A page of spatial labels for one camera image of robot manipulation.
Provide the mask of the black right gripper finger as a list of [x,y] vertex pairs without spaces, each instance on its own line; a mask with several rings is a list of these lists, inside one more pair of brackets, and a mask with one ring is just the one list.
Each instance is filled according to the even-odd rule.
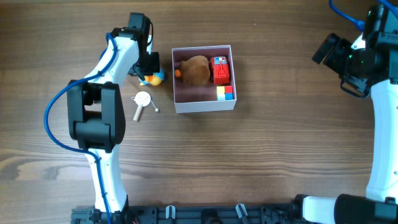
[[338,45],[340,40],[341,38],[336,34],[329,34],[313,55],[312,60],[315,63],[320,64],[323,59],[331,52],[331,50],[333,50]]
[[352,43],[346,39],[341,39],[333,44],[330,52],[326,55],[323,64],[339,75],[346,73],[346,64],[350,53]]

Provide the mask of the yellow duck toy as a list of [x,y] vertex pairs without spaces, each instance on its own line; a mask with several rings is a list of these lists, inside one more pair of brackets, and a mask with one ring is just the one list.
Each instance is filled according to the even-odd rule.
[[152,75],[145,75],[144,79],[139,79],[140,86],[157,86],[160,85],[165,80],[165,73],[162,69],[158,73],[153,73]]

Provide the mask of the brown plush toy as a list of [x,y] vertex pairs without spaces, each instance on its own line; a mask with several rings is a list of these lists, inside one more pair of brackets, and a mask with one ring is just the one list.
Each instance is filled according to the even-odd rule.
[[197,55],[188,60],[181,61],[174,77],[185,84],[200,86],[210,82],[209,62],[205,56]]

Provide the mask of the white wooden rattle drum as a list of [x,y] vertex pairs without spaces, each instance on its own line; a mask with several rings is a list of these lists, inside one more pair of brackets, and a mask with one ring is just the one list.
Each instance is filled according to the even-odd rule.
[[149,106],[151,104],[155,108],[156,113],[160,111],[160,109],[155,106],[150,94],[146,91],[138,92],[135,96],[131,97],[131,99],[137,104],[137,109],[133,117],[133,120],[136,122],[139,121],[143,107]]

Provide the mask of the red toy fire truck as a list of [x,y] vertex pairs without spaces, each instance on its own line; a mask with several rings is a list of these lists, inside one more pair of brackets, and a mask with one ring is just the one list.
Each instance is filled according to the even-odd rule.
[[213,57],[210,60],[213,83],[225,85],[230,81],[230,73],[227,58],[224,56]]

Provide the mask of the colourful puzzle cube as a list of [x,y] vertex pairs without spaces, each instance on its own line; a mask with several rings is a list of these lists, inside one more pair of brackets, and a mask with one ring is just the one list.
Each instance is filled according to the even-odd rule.
[[233,100],[233,87],[232,86],[218,86],[216,87],[216,95],[218,101]]

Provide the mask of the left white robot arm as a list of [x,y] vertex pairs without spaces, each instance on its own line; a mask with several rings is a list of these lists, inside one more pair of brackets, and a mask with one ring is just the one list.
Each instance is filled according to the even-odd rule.
[[107,34],[108,46],[82,84],[72,80],[67,91],[68,127],[87,156],[95,182],[95,209],[110,214],[127,209],[119,168],[119,145],[126,130],[120,89],[128,75],[144,80],[161,71],[152,51],[153,26],[132,12],[126,27]]

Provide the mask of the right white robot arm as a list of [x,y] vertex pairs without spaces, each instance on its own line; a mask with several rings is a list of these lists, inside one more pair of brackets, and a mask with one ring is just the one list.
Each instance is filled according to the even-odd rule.
[[361,35],[350,41],[330,34],[312,57],[339,75],[340,88],[371,97],[374,110],[373,164],[366,195],[297,195],[286,213],[289,223],[397,223],[397,6],[379,0],[365,21],[329,7],[352,22]]

